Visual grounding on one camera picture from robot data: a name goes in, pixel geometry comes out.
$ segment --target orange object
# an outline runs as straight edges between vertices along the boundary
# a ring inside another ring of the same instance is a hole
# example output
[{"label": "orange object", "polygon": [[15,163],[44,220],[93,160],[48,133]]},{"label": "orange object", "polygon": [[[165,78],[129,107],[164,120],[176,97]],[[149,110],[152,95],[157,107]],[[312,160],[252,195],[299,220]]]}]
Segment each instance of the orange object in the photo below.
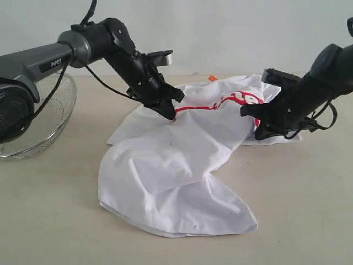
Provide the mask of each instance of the orange object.
[{"label": "orange object", "polygon": [[216,80],[218,80],[218,78],[217,77],[215,77],[215,76],[209,76],[209,78],[208,78],[208,80],[210,80],[210,81],[216,81]]}]

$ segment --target wire mesh basket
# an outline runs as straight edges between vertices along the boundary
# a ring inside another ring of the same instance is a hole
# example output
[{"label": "wire mesh basket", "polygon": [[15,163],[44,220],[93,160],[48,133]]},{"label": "wire mesh basket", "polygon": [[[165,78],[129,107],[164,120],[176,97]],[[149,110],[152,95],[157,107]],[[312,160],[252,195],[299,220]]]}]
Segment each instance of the wire mesh basket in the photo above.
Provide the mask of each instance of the wire mesh basket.
[{"label": "wire mesh basket", "polygon": [[[37,83],[41,98],[35,110],[54,88],[59,74]],[[0,144],[0,161],[22,160],[34,157],[46,150],[60,135],[70,119],[76,103],[77,87],[73,78],[64,75],[60,86],[43,111],[32,121],[28,130],[14,141]]]}]

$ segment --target white cloth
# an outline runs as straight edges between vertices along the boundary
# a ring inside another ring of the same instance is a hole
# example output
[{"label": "white cloth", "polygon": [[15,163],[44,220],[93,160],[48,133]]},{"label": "white cloth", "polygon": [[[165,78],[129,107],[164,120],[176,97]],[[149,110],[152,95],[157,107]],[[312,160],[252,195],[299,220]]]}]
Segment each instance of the white cloth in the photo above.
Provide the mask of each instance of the white cloth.
[{"label": "white cloth", "polygon": [[99,200],[132,225],[164,237],[244,234],[257,222],[244,202],[211,174],[243,145],[288,142],[254,139],[244,103],[268,102],[279,88],[260,76],[179,86],[176,120],[139,107],[108,140],[99,170]]}]

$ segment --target white wall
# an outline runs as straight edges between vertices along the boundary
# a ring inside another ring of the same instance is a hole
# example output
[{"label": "white wall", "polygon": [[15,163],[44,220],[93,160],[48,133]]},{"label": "white wall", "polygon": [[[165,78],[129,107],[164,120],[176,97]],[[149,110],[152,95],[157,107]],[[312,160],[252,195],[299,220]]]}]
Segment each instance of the white wall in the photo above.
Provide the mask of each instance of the white wall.
[{"label": "white wall", "polygon": [[[90,0],[1,0],[0,54],[56,41]],[[174,50],[164,73],[307,71],[330,43],[353,43],[353,0],[98,0],[94,20],[122,20],[141,52]],[[114,75],[97,62],[100,75]],[[71,74],[87,75],[86,70]]]}]

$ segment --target beige table surface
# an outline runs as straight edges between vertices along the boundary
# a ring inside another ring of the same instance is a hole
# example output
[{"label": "beige table surface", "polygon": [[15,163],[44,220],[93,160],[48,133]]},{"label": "beige table surface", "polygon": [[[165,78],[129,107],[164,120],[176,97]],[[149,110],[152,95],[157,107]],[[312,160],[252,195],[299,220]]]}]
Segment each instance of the beige table surface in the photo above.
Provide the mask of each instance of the beige table surface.
[{"label": "beige table surface", "polygon": [[[98,205],[105,142],[137,103],[91,77],[75,79],[77,105],[57,141],[30,160],[0,163],[0,265],[353,264],[353,95],[336,100],[331,130],[296,144],[240,147],[216,172],[250,206],[255,232],[169,239]],[[105,80],[125,91],[118,77]]]}]

